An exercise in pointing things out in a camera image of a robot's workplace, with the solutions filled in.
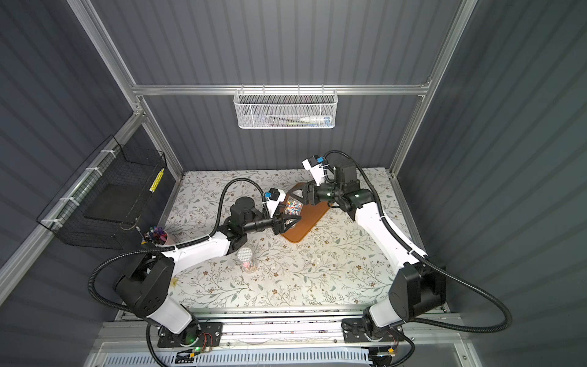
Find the metal rail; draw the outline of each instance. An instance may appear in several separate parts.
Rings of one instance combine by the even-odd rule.
[[[330,316],[275,317],[271,313],[263,318],[249,318],[246,315],[232,314],[232,318],[200,318],[202,322],[222,322],[220,347],[222,349],[253,348],[316,348],[324,346],[386,346],[387,342],[365,342],[345,344],[340,321],[343,318],[358,318],[346,312]],[[420,317],[438,319],[462,325],[459,314],[423,314]],[[144,321],[105,322],[95,340],[92,352],[143,352],[147,350],[144,343]],[[408,323],[404,333],[413,338],[415,344],[461,344],[470,342],[467,333],[437,328],[425,324]],[[156,335],[152,337],[153,345],[157,343]]]
[[[336,90],[338,95],[417,95],[428,93],[427,85],[135,85],[137,96],[232,96],[236,90],[267,94],[321,93]]]

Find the black wire basket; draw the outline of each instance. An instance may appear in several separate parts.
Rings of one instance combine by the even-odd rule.
[[[165,168],[161,151],[117,145],[86,169],[85,179],[59,199],[58,210],[45,208],[37,222],[67,245],[137,248],[137,222]]]

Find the small glass jar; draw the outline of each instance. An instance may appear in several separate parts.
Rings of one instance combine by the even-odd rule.
[[[241,247],[237,253],[238,261],[242,263],[242,269],[247,273],[257,270],[257,264],[253,259],[253,250],[250,247]]]

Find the gray wall panel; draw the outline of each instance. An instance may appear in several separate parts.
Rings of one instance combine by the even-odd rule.
[[[139,84],[423,83],[449,1],[96,1]]]
[[[0,1],[0,265],[131,113],[66,1]],[[153,149],[142,128],[129,144]],[[157,223],[173,184],[167,173],[141,223]],[[0,365],[82,365],[102,322],[116,314],[92,299],[87,278],[117,253],[52,240],[0,307]],[[112,283],[122,266],[97,280],[109,299],[117,299]]]
[[[66,2],[0,2],[0,49],[3,264],[131,111]]]
[[[429,253],[513,313],[474,337],[485,366],[584,364],[585,14],[582,1],[481,1],[399,174]],[[463,288],[448,303],[465,324],[501,318]]]
[[[417,96],[341,96],[334,129],[240,129],[232,97],[146,97],[190,170],[293,169],[329,149],[365,167],[389,167]]]

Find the mesh jar lid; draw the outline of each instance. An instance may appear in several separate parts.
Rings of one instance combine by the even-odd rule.
[[[241,247],[238,250],[237,257],[242,262],[250,261],[253,258],[253,250],[250,247]]]

